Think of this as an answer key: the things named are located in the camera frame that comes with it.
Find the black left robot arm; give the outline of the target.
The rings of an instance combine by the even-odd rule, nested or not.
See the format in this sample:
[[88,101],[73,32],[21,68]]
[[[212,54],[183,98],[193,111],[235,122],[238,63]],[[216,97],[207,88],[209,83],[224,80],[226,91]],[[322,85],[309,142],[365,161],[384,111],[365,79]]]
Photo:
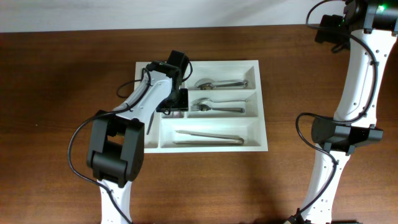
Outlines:
[[131,221],[131,186],[144,161],[146,132],[155,113],[188,111],[188,90],[182,88],[188,67],[189,58],[174,50],[166,62],[142,68],[139,86],[123,103],[97,112],[86,164],[100,185],[102,223]]

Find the metal tongs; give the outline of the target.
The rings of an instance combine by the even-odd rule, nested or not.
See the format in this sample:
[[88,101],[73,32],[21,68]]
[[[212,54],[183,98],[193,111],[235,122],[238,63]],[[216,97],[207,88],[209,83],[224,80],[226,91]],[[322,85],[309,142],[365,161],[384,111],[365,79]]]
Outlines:
[[183,131],[183,130],[178,130],[176,131],[176,133],[198,137],[199,140],[193,139],[193,140],[184,140],[184,141],[174,141],[174,144],[241,146],[245,143],[245,140],[239,136],[198,133],[198,132]]

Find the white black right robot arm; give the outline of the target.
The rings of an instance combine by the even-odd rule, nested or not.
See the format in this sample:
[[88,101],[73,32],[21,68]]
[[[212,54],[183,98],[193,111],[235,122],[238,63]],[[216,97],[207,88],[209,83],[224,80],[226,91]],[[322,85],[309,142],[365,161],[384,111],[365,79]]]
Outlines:
[[389,54],[397,42],[397,1],[345,1],[343,15],[324,15],[318,25],[318,43],[334,44],[332,51],[350,51],[348,73],[340,103],[332,117],[310,113],[315,163],[307,196],[287,223],[332,223],[338,184],[351,155],[361,146],[382,139],[376,107]]

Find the small teaspoon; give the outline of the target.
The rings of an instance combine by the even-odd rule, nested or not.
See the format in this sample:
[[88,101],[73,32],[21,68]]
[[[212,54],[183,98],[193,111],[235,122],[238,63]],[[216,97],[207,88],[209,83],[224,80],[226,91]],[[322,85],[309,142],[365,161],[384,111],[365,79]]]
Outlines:
[[148,126],[147,126],[147,131],[146,131],[146,135],[149,135],[149,133],[150,133],[150,129],[151,129],[151,127],[152,127],[152,123],[153,123],[153,120],[154,120],[154,112],[151,114],[151,116],[150,116],[150,119],[149,119],[149,122],[148,122]]

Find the large metal spoon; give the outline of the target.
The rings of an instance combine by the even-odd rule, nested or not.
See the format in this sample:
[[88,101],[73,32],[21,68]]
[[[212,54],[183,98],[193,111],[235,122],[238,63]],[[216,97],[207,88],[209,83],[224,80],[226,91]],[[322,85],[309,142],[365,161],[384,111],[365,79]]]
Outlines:
[[200,90],[213,90],[213,89],[219,89],[219,88],[231,88],[231,87],[238,87],[238,88],[244,88],[247,87],[248,83],[246,82],[234,82],[234,83],[204,83],[201,85],[198,85],[198,88]]
[[198,85],[201,85],[201,84],[204,84],[204,83],[234,83],[234,82],[246,82],[246,83],[248,83],[247,80],[242,80],[242,79],[216,81],[216,80],[212,80],[210,78],[202,78],[201,80],[199,80],[199,81],[197,81],[195,83],[195,87],[198,88]]

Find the dark-handled metal fork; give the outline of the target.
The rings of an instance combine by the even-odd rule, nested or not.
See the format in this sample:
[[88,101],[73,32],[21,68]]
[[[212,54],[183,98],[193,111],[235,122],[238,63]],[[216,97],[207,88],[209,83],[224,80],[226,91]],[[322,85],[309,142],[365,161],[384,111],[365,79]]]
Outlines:
[[215,108],[204,104],[193,105],[190,107],[190,111],[226,111],[234,113],[245,113],[244,108]]

